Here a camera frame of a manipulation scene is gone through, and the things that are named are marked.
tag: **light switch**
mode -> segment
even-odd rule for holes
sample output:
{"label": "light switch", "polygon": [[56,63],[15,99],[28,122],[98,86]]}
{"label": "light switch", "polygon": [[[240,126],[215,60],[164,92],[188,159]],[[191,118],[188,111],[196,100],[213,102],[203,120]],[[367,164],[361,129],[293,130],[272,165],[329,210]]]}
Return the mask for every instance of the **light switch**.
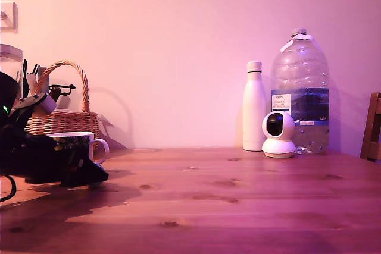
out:
{"label": "light switch", "polygon": [[17,30],[17,6],[15,2],[1,2],[1,32]]}

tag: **basket handle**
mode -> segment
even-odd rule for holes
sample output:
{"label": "basket handle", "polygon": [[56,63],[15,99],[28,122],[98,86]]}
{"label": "basket handle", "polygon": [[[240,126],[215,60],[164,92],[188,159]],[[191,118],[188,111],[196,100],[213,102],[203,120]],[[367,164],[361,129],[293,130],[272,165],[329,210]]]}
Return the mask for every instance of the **basket handle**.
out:
{"label": "basket handle", "polygon": [[82,78],[82,112],[89,112],[90,111],[90,102],[89,102],[89,83],[88,78],[86,77],[85,72],[82,70],[82,68],[75,62],[72,61],[58,61],[55,64],[52,64],[50,67],[48,67],[41,77],[38,79],[37,86],[35,89],[35,94],[39,93],[41,91],[42,85],[44,80],[49,76],[49,74],[55,70],[56,68],[62,66],[62,65],[70,65],[73,68],[75,68],[79,75]]}

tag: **white bottle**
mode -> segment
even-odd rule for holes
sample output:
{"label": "white bottle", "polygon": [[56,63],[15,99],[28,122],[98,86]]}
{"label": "white bottle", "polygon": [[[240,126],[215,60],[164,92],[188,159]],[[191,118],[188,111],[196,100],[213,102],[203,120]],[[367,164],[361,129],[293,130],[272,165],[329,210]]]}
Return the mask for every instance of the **white bottle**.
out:
{"label": "white bottle", "polygon": [[262,83],[262,63],[248,62],[248,81],[243,93],[243,149],[261,151],[266,139],[262,121],[266,117],[266,96]]}

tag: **wall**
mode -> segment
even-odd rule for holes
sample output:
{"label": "wall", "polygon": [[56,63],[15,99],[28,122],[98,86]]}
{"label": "wall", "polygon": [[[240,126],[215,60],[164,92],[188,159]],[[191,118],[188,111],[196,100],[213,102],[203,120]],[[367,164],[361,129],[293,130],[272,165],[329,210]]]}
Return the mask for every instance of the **wall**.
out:
{"label": "wall", "polygon": [[[90,108],[114,147],[240,146],[246,63],[270,71],[295,27],[306,27],[330,68],[330,148],[360,154],[370,93],[381,91],[381,0],[2,0],[18,5],[30,68],[78,62]],[[80,80],[69,67],[51,82]],[[80,89],[70,109],[79,110]]]}

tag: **mug handle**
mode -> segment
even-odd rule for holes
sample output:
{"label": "mug handle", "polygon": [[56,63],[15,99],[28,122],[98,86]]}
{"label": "mug handle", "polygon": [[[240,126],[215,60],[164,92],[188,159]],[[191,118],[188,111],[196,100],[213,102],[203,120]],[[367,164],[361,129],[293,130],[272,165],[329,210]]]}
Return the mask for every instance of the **mug handle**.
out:
{"label": "mug handle", "polygon": [[105,155],[103,156],[103,158],[99,161],[99,162],[94,162],[94,163],[96,163],[97,165],[101,165],[104,161],[106,161],[106,159],[107,159],[107,156],[108,156],[108,154],[109,154],[109,152],[110,152],[110,149],[109,149],[109,147],[108,147],[108,144],[107,144],[107,142],[105,141],[105,140],[103,140],[103,139],[94,139],[94,140],[91,140],[91,145],[94,145],[94,143],[95,142],[101,142],[102,144],[103,144],[103,147],[105,148]]}

